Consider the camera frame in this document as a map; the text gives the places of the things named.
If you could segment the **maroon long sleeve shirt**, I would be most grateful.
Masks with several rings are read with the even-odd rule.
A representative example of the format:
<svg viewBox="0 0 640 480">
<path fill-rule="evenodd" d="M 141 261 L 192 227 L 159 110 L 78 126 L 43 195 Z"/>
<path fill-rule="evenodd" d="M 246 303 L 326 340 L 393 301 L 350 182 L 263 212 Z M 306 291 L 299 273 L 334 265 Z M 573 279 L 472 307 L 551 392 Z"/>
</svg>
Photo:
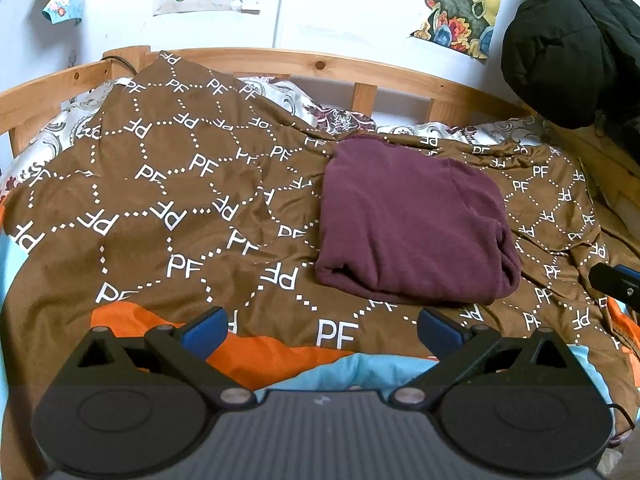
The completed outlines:
<svg viewBox="0 0 640 480">
<path fill-rule="evenodd" d="M 404 304 L 491 304 L 521 259 L 490 177 L 373 136 L 337 144 L 321 192 L 318 281 Z"/>
</svg>

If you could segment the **colourful striped blanket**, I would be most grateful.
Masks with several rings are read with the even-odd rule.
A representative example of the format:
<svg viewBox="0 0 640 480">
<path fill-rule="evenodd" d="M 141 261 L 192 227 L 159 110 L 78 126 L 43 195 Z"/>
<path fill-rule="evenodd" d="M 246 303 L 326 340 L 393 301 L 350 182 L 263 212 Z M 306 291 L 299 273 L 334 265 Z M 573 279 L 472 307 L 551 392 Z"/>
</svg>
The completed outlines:
<svg viewBox="0 0 640 480">
<path fill-rule="evenodd" d="M 463 327 L 486 324 L 509 337 L 552 326 L 606 400 L 639 411 L 639 318 L 620 301 L 586 289 L 602 257 L 638 266 L 639 243 L 604 207 L 590 245 L 547 255 L 521 241 L 521 285 L 488 307 L 450 308 Z M 167 323 L 186 324 L 213 306 L 228 313 L 228 336 L 208 362 L 241 386 L 392 388 L 430 368 L 431 349 L 416 336 L 419 310 L 351 297 L 319 285 L 311 262 L 238 266 L 223 242 L 198 256 L 193 278 L 166 271 L 176 241 L 160 235 L 134 244 L 100 234 L 99 221 L 40 226 L 35 209 L 1 209 L 6 296 L 1 336 L 8 419 L 4 434 L 27 427 L 44 389 L 87 330 L 106 326 L 137 337 Z"/>
</svg>

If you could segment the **black jacket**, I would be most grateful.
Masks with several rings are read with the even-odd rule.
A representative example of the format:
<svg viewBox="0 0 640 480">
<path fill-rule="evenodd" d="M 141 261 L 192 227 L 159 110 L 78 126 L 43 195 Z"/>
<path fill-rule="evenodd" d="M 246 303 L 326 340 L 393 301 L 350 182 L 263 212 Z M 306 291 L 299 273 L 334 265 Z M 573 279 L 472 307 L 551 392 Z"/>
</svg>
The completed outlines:
<svg viewBox="0 0 640 480">
<path fill-rule="evenodd" d="M 525 0 L 502 42 L 503 78 L 564 128 L 639 128 L 639 8 L 632 0 Z"/>
</svg>

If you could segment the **white floral bed sheet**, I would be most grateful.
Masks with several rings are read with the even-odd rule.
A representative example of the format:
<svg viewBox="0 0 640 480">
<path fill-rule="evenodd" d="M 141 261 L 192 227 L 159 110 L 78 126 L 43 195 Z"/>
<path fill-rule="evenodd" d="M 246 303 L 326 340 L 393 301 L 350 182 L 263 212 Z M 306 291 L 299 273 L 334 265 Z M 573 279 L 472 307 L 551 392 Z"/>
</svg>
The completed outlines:
<svg viewBox="0 0 640 480">
<path fill-rule="evenodd" d="M 354 110 L 327 107 L 316 102 L 293 81 L 276 77 L 243 77 L 241 79 L 260 96 L 279 105 L 308 125 L 330 136 L 363 130 L 375 133 L 408 134 L 427 140 L 453 140 L 470 145 L 497 145 L 512 140 L 524 146 L 544 143 L 547 129 L 544 122 L 533 117 L 512 118 L 504 122 L 450 127 L 441 122 L 408 126 L 379 126 L 369 116 Z M 55 118 L 43 126 L 26 148 L 15 156 L 9 169 L 1 174 L 1 196 L 9 195 L 17 185 L 35 177 L 52 159 L 71 148 L 88 122 L 98 112 L 108 94 L 116 86 L 130 87 L 132 79 L 122 77 L 105 81 L 73 99 Z"/>
</svg>

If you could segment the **wooden bed frame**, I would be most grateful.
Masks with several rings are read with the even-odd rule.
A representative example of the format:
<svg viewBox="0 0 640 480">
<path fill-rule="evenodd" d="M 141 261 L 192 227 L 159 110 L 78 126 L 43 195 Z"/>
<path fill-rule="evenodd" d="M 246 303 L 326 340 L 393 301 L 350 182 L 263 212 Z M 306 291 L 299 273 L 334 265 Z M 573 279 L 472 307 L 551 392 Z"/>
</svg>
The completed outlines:
<svg viewBox="0 0 640 480">
<path fill-rule="evenodd" d="M 309 53 L 259 48 L 181 49 L 179 55 L 234 76 L 305 77 L 352 85 L 350 107 L 369 115 L 376 92 L 394 90 L 428 99 L 425 118 L 450 126 L 465 126 L 475 113 L 506 119 L 532 114 L 523 103 L 511 103 L 489 93 L 429 73 L 387 64 Z M 61 109 L 63 102 L 96 88 L 103 81 L 143 70 L 157 57 L 148 46 L 119 48 L 98 62 L 66 68 L 2 92 L 1 130 L 19 153 Z M 639 201 L 639 166 L 605 140 L 597 127 L 556 132 L 563 148 L 577 155 L 600 185 L 613 209 Z"/>
</svg>

